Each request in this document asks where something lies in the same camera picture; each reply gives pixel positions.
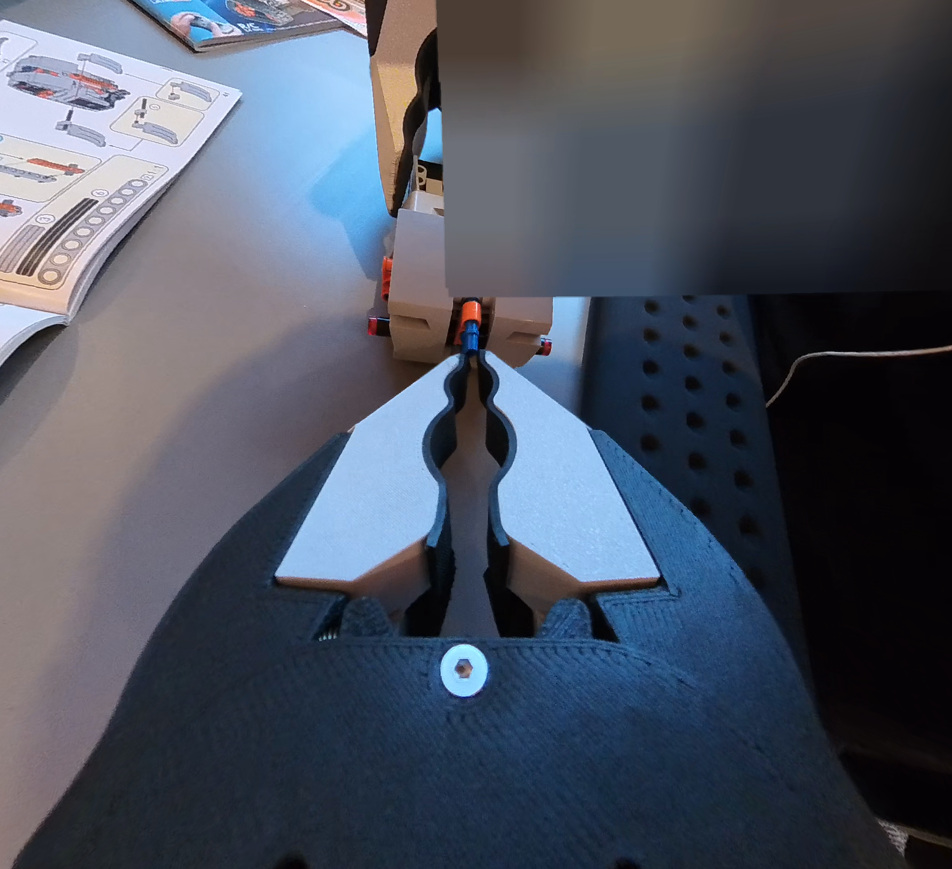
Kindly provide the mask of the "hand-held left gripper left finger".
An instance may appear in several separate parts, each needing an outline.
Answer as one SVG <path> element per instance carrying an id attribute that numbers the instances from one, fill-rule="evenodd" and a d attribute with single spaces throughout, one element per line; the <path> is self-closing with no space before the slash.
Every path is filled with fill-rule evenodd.
<path id="1" fill-rule="evenodd" d="M 446 482 L 469 360 L 454 355 L 357 423 L 275 578 L 370 597 L 437 636 L 454 578 Z"/>

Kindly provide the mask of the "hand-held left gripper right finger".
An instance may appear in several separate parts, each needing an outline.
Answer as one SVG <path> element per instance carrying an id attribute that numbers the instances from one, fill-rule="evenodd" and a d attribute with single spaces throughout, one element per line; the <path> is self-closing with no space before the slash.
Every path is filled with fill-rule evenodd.
<path id="1" fill-rule="evenodd" d="M 484 580 L 499 633 L 530 637 L 553 605 L 661 577 L 589 427 L 482 351 L 489 491 Z"/>

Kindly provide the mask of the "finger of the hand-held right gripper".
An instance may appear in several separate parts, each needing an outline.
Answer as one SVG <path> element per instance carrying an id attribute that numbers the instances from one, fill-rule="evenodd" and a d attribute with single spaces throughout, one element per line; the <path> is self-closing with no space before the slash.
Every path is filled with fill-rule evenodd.
<path id="1" fill-rule="evenodd" d="M 427 114 L 439 104 L 436 27 L 436 0 L 367 0 L 378 163 L 391 216 L 422 152 Z"/>

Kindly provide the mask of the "grey toy robot assembly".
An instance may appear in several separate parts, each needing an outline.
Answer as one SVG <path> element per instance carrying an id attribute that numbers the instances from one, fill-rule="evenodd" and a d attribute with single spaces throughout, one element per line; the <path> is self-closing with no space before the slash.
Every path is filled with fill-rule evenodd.
<path id="1" fill-rule="evenodd" d="M 437 214 L 444 219 L 444 187 L 443 187 L 443 166 L 433 161 L 424 161 L 416 159 L 414 161 L 414 177 L 411 184 L 411 190 L 401 209 L 420 211 L 423 213 Z M 382 269 L 382 298 L 387 304 L 388 290 L 390 281 L 390 267 L 392 264 L 393 246 L 383 260 Z M 467 341 L 479 349 L 481 328 L 482 328 L 482 303 L 481 297 L 477 296 L 459 296 L 463 299 L 461 310 L 461 322 L 458 332 L 453 341 L 461 346 Z M 371 336 L 390 338 L 389 318 L 387 316 L 371 316 L 367 321 L 367 332 Z"/>

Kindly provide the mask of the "open instruction booklet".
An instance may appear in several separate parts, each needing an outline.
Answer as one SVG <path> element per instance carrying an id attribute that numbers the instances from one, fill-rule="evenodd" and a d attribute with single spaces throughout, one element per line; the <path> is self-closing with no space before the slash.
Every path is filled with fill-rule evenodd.
<path id="1" fill-rule="evenodd" d="M 1 360 L 67 325 L 241 92 L 1 23 Z"/>

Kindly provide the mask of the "person's dark clothing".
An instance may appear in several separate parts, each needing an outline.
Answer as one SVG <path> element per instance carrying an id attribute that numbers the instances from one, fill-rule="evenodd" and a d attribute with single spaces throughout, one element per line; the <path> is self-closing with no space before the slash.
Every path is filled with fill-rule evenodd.
<path id="1" fill-rule="evenodd" d="M 827 731 L 878 815 L 949 837 L 951 355 L 805 360 L 768 416 Z"/>

